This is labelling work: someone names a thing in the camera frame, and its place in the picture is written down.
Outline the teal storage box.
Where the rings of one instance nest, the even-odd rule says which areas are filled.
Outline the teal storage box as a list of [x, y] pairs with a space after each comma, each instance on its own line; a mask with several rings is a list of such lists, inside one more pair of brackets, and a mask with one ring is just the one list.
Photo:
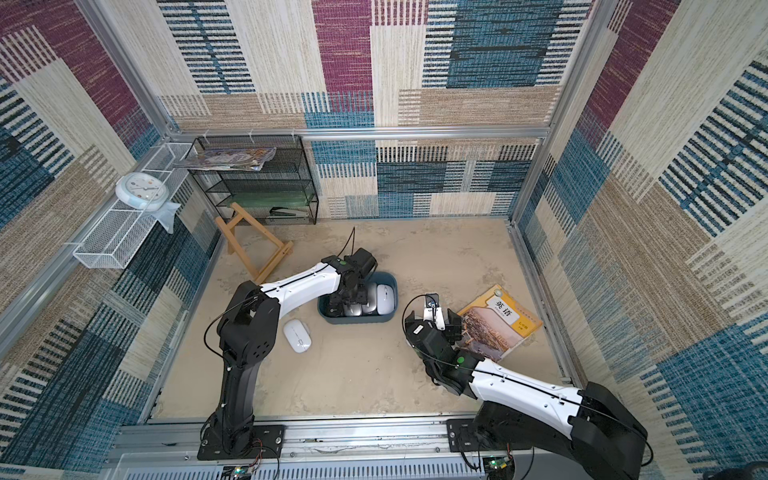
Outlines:
[[369, 283], [376, 287], [369, 290], [374, 293], [375, 308], [359, 316], [331, 317], [327, 314], [329, 296], [322, 296], [317, 301], [317, 311], [322, 318], [332, 325], [371, 324], [390, 321], [398, 308], [398, 286], [395, 277], [388, 272], [374, 272]]

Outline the small white mouse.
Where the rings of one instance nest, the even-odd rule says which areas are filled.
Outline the small white mouse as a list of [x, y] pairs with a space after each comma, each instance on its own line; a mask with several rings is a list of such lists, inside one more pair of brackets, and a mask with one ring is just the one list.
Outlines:
[[284, 336], [292, 350], [301, 354], [312, 345], [312, 340], [306, 325], [299, 319], [289, 320], [283, 327]]

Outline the silver grey mouse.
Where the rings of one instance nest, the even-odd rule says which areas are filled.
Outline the silver grey mouse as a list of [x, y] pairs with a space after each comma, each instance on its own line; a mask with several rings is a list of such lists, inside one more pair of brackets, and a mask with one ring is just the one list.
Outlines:
[[369, 316], [377, 313], [377, 285], [368, 283], [366, 286], [366, 303], [349, 303], [343, 306], [347, 317]]

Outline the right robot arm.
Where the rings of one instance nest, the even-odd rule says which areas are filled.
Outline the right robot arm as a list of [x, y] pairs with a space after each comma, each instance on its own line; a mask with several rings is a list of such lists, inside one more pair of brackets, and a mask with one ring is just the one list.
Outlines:
[[555, 453], [593, 479], [636, 479], [653, 462], [647, 430], [607, 387], [555, 385], [511, 371], [458, 348], [447, 330], [415, 314], [401, 326], [435, 385], [480, 402], [470, 428], [479, 443]]

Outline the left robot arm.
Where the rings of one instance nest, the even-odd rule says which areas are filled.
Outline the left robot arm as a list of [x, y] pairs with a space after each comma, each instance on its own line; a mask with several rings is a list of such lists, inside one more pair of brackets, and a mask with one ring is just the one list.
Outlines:
[[375, 257], [360, 248], [343, 257], [325, 257], [283, 280], [238, 286], [216, 327], [222, 386], [218, 405], [200, 431], [198, 459], [256, 457], [260, 443], [266, 450], [279, 449], [256, 433], [253, 398], [259, 368], [275, 346], [280, 319], [323, 296], [336, 313], [345, 304], [366, 302], [365, 281], [376, 268]]

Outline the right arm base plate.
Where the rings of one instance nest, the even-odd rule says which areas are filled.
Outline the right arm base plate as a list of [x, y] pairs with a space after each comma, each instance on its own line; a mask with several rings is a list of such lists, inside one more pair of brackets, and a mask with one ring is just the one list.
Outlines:
[[481, 431], [473, 419], [457, 418], [445, 422], [449, 450], [453, 453], [485, 451], [526, 451], [532, 446], [526, 443], [510, 443], [493, 436], [487, 430]]

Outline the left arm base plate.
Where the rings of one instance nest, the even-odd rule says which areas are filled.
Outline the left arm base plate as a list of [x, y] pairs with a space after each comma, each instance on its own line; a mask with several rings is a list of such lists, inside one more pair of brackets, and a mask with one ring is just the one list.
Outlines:
[[220, 425], [208, 425], [203, 430], [197, 459], [277, 459], [281, 455], [285, 430], [285, 425], [255, 424], [232, 433]]

